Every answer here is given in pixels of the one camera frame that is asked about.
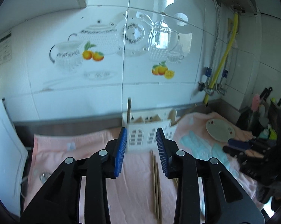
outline white cutting board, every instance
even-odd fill
[[[0,200],[20,216],[20,183],[28,151],[18,138],[0,100]]]

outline white plastic basket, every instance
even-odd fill
[[[162,128],[167,139],[172,140],[177,124],[171,125],[171,120],[168,119],[169,112],[172,108],[150,110],[150,111],[132,111],[130,113],[130,123],[127,124],[127,112],[122,114],[123,126],[127,129],[127,146],[126,151],[150,151],[157,148],[156,131]],[[159,120],[151,122],[156,115]]]

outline white plate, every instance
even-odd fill
[[[211,137],[220,142],[227,142],[236,135],[234,128],[229,123],[221,119],[208,120],[206,123],[206,129]]]

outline pink towel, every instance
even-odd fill
[[[211,113],[209,115],[193,113],[182,119],[179,122],[174,136],[174,140],[177,142],[179,148],[191,153],[191,149],[187,149],[179,144],[181,137],[187,135],[190,130],[195,132],[199,137],[207,140],[210,145],[219,143],[214,140],[206,130],[206,122],[212,118],[224,119],[217,113]],[[236,126],[233,127],[236,132],[236,139],[251,139],[251,133],[242,131]],[[42,186],[40,174],[43,172],[53,173],[60,163],[69,156],[74,157],[76,160],[90,157],[93,153],[104,149],[109,140],[117,138],[119,132],[120,128],[116,128],[74,137],[35,136],[32,164],[28,176],[28,194],[25,199],[24,209]],[[159,164],[162,223],[172,224],[174,221],[177,190],[173,180],[165,178],[165,175],[162,173],[157,150],[155,154]],[[230,162],[230,167],[239,171],[237,161],[231,157],[228,157],[228,160]],[[151,170],[152,163],[150,153],[125,154],[123,168],[119,178],[107,179],[107,197],[112,223],[158,223],[153,213],[154,196],[152,192],[153,178]],[[256,182],[242,173],[239,173],[237,180],[259,208],[261,208],[261,205],[255,200],[254,196]],[[84,189],[85,178],[82,180],[80,192],[80,223],[84,223]],[[203,192],[201,182],[200,196],[202,202]]]

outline orange fruit decal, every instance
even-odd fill
[[[92,58],[93,54],[94,54],[94,52],[92,52],[92,51],[90,51],[90,50],[85,50],[85,51],[83,52],[83,58],[84,58],[85,60],[89,60],[89,59]]]
[[[153,75],[164,75],[166,79],[172,79],[175,75],[174,71],[171,71],[167,68],[165,61],[159,63],[159,65],[153,65],[152,67]]]
[[[168,70],[166,66],[159,66],[157,71],[159,75],[164,75],[164,73]]]
[[[158,75],[158,67],[156,67],[155,69],[152,68],[152,73],[153,75]]]
[[[174,71],[171,71],[171,70],[167,70],[165,73],[164,73],[164,77],[166,79],[172,79],[175,75],[175,72]]]
[[[85,44],[85,46],[84,46],[84,51],[83,51],[83,53],[82,53],[82,56],[83,56],[83,58],[84,58],[85,60],[90,60],[90,59],[93,57],[94,52],[92,52],[91,50],[88,50],[88,49],[90,49],[90,48],[92,48],[92,47],[96,47],[96,45],[95,45],[95,44],[91,44],[90,41],[88,41],[88,42]]]
[[[104,59],[104,54],[101,53],[101,52],[95,52],[94,55],[93,55],[93,60],[95,61],[101,61]]]

